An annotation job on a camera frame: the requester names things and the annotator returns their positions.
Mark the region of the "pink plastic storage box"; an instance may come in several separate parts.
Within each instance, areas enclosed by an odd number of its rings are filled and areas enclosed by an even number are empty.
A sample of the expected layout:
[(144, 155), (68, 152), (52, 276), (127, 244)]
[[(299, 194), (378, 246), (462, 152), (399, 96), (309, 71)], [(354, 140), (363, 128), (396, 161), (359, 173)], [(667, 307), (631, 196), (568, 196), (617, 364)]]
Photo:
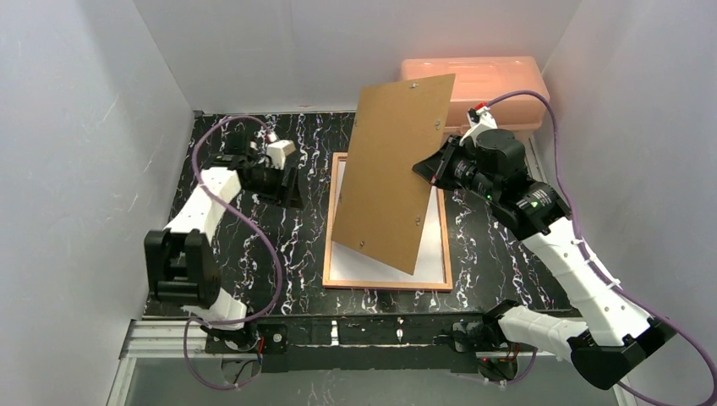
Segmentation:
[[(534, 91), (543, 98), (550, 94), (539, 66), (530, 56), (406, 59), (400, 68), (401, 80), (415, 80), (455, 74), (444, 132), (464, 134), (469, 127), (469, 108), (513, 91)], [(514, 96), (490, 108), (499, 127), (512, 131), (524, 144), (539, 129), (545, 105), (533, 96)]]

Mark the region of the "brown cardboard backing board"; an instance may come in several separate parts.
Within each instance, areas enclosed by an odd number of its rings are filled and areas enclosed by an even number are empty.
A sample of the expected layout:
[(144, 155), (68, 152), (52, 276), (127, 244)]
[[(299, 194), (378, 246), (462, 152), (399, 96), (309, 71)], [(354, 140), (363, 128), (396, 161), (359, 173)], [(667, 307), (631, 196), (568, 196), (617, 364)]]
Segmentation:
[(331, 239), (414, 273), (431, 187), (413, 165), (443, 144), (455, 74), (364, 87)]

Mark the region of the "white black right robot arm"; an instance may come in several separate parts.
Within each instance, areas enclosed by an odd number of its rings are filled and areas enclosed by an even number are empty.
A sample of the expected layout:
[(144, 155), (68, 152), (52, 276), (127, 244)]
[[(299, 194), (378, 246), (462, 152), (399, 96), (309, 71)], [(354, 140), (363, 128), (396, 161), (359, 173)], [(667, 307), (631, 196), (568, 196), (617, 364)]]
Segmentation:
[(675, 330), (594, 272), (595, 259), (577, 241), (566, 202), (529, 175), (525, 156), (512, 132), (491, 129), (475, 139), (450, 136), (413, 170), (438, 189), (462, 189), (484, 199), (498, 223), (549, 269), (582, 317), (569, 321), (507, 300), (483, 317), (489, 337), (550, 352), (594, 387), (608, 389), (668, 343)]

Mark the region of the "aluminium mounting rail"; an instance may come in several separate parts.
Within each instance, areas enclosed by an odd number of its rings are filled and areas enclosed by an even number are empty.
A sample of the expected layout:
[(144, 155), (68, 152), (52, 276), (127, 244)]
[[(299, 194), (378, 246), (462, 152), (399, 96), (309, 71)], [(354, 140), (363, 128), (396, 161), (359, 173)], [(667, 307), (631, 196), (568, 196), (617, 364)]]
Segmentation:
[(513, 336), (499, 332), (495, 322), (479, 312), (274, 315), (251, 321), (239, 330), (215, 330), (185, 320), (134, 321), (121, 355), (179, 357), (189, 354), (285, 354), (300, 348), (455, 348), (490, 352), (519, 343), (567, 359), (567, 340), (587, 330), (586, 321), (572, 312), (541, 312), (550, 342), (541, 334)]

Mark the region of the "pink wooden picture frame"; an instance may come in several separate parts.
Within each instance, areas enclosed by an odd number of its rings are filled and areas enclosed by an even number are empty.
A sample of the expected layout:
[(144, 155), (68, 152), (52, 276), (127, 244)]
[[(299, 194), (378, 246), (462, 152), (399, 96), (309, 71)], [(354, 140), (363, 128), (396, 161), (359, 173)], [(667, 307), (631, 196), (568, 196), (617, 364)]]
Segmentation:
[(450, 291), (453, 287), (444, 192), (433, 189), (419, 255), (410, 275), (331, 240), (335, 209), (348, 154), (332, 156), (322, 285), (325, 288)]

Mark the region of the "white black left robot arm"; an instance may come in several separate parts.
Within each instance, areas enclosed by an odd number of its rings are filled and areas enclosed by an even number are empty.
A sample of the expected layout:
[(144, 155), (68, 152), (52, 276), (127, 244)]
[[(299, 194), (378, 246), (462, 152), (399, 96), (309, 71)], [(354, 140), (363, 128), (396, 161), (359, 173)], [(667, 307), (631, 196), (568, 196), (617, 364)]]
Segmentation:
[(150, 296), (199, 317), (217, 330), (237, 331), (249, 320), (246, 304), (222, 287), (211, 243), (228, 204), (245, 190), (274, 206), (300, 208), (298, 169), (282, 158), (216, 154), (178, 214), (144, 240)]

